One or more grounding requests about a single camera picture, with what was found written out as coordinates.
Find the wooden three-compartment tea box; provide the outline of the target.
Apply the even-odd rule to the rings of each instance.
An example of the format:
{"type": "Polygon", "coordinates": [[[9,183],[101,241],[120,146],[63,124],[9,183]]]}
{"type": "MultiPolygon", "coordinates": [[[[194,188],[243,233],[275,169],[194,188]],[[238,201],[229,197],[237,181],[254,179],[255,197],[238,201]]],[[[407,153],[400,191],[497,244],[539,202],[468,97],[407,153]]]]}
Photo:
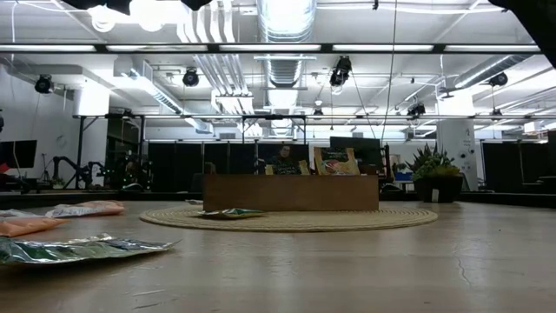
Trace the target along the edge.
{"type": "Polygon", "coordinates": [[[210,174],[202,200],[206,211],[377,211],[379,182],[376,175],[210,174]]]}

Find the orange red tea packet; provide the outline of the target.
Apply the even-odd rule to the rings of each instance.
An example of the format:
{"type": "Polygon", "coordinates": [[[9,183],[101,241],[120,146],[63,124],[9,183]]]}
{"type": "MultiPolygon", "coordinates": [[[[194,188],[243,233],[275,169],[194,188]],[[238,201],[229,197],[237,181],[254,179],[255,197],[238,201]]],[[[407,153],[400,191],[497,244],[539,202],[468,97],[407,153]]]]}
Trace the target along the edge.
{"type": "Polygon", "coordinates": [[[314,165],[322,176],[359,176],[353,148],[314,147],[314,165]]]}

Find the black room partition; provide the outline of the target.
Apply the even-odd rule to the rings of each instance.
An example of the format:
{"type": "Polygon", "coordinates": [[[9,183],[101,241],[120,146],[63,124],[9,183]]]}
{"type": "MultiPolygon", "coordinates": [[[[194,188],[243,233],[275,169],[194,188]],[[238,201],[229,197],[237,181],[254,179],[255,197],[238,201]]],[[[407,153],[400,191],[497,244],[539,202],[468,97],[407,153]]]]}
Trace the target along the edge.
{"type": "Polygon", "coordinates": [[[547,143],[483,143],[485,187],[497,193],[540,193],[550,172],[547,143]]]}
{"type": "Polygon", "coordinates": [[[152,143],[149,146],[151,189],[154,192],[196,193],[202,191],[206,176],[266,175],[265,166],[274,164],[282,145],[291,147],[294,162],[305,160],[309,168],[309,147],[306,144],[152,143]]]}

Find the potted succulent plant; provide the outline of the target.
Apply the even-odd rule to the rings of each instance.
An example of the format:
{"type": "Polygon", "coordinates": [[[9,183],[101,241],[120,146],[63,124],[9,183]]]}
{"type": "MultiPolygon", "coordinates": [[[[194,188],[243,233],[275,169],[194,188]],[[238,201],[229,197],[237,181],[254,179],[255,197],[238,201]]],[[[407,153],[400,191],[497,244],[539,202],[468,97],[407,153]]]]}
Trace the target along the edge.
{"type": "Polygon", "coordinates": [[[406,162],[418,198],[424,203],[452,203],[460,194],[463,175],[444,149],[426,144],[406,162]]]}

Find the black wall monitor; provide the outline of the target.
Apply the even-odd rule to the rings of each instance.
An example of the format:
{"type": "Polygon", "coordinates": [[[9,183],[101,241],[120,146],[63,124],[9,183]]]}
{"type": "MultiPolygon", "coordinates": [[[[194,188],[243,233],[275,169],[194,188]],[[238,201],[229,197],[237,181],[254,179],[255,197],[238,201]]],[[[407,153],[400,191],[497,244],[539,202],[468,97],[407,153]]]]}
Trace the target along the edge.
{"type": "Polygon", "coordinates": [[[35,166],[37,140],[0,142],[0,166],[30,169],[35,166]]]}

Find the black background rig frame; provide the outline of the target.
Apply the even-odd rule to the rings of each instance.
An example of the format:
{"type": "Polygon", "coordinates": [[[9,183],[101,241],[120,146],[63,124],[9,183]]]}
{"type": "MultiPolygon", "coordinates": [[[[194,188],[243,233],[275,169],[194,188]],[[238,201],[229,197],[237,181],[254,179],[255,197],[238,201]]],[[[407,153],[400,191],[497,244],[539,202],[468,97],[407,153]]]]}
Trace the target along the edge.
{"type": "MultiPolygon", "coordinates": [[[[352,116],[351,124],[336,116],[304,115],[191,115],[214,126],[213,134],[197,134],[183,116],[107,114],[105,119],[122,123],[138,123],[137,155],[149,161],[152,143],[287,143],[306,144],[309,147],[311,173],[314,165],[314,147],[331,147],[330,137],[362,137],[379,139],[382,166],[376,166],[383,178],[390,178],[390,154],[405,143],[430,143],[437,138],[434,123],[443,116],[392,117],[381,125],[377,116],[352,116]]],[[[527,142],[537,139],[526,133],[526,126],[535,122],[556,122],[556,115],[472,116],[474,120],[477,168],[483,166],[483,143],[527,142]]]]}

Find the person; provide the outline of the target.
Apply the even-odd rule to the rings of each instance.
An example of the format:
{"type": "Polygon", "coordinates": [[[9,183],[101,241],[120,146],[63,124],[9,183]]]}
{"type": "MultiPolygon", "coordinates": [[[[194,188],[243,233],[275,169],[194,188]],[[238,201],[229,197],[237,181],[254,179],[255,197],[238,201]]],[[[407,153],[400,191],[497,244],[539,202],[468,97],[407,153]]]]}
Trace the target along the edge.
{"type": "Polygon", "coordinates": [[[292,157],[291,147],[282,145],[278,154],[274,158],[274,163],[292,163],[295,159],[292,157]]]}

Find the white ceiling pipe bundle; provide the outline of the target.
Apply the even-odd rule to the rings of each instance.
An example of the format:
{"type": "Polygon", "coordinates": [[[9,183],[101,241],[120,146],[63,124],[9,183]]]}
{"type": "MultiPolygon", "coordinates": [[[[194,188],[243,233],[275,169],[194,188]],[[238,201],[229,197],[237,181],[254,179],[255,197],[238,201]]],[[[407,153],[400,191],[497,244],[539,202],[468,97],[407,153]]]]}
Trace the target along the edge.
{"type": "MultiPolygon", "coordinates": [[[[232,0],[213,0],[193,11],[180,1],[176,34],[183,43],[232,43],[232,0]]],[[[197,67],[212,87],[213,102],[227,114],[252,114],[253,94],[248,89],[236,54],[197,54],[197,67]]]]}

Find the round woven placemat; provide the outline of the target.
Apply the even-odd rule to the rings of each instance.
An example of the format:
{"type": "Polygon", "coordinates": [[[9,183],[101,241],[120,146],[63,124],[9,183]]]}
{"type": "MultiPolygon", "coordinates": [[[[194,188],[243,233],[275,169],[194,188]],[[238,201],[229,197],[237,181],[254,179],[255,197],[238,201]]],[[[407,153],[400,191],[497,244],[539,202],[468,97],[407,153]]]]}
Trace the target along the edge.
{"type": "Polygon", "coordinates": [[[242,232],[342,232],[387,230],[433,223],[438,214],[425,209],[390,208],[376,211],[285,211],[263,216],[222,220],[198,216],[201,205],[147,210],[139,218],[147,223],[196,230],[242,232]]]}

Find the white building column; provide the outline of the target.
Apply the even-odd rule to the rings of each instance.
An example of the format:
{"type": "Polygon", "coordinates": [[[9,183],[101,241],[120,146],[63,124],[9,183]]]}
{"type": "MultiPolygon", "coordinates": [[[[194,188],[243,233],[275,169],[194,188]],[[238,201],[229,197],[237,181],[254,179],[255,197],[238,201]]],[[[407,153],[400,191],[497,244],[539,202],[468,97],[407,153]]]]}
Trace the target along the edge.
{"type": "Polygon", "coordinates": [[[75,115],[78,116],[77,161],[104,163],[108,138],[109,90],[103,86],[85,85],[74,95],[75,115]]]}
{"type": "Polygon", "coordinates": [[[473,97],[467,93],[441,97],[438,113],[443,118],[437,123],[437,144],[453,159],[465,177],[467,189],[478,189],[477,150],[475,143],[473,97]]]}

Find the white rectangular air duct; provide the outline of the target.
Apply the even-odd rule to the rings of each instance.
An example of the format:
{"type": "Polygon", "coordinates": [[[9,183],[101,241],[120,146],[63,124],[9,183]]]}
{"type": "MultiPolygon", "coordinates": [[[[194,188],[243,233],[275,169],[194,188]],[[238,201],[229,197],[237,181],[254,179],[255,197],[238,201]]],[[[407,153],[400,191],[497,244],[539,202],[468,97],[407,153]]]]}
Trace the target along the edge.
{"type": "Polygon", "coordinates": [[[183,116],[183,119],[195,129],[197,134],[214,133],[214,126],[211,123],[191,117],[191,113],[186,111],[174,96],[171,96],[155,82],[153,68],[148,62],[143,61],[141,66],[136,67],[130,57],[118,57],[115,60],[114,75],[125,77],[135,88],[145,91],[162,107],[174,115],[183,116]]]}

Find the silver round ventilation duct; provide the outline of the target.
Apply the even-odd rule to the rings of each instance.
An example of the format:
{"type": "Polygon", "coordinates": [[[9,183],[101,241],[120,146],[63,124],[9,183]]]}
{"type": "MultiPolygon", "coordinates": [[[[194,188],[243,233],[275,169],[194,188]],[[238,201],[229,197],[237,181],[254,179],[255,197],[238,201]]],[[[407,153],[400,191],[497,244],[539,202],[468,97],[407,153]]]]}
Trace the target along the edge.
{"type": "MultiPolygon", "coordinates": [[[[261,40],[265,43],[304,43],[312,36],[317,0],[256,0],[261,40]]],[[[269,82],[291,88],[300,82],[302,60],[268,60],[269,82]]]]}

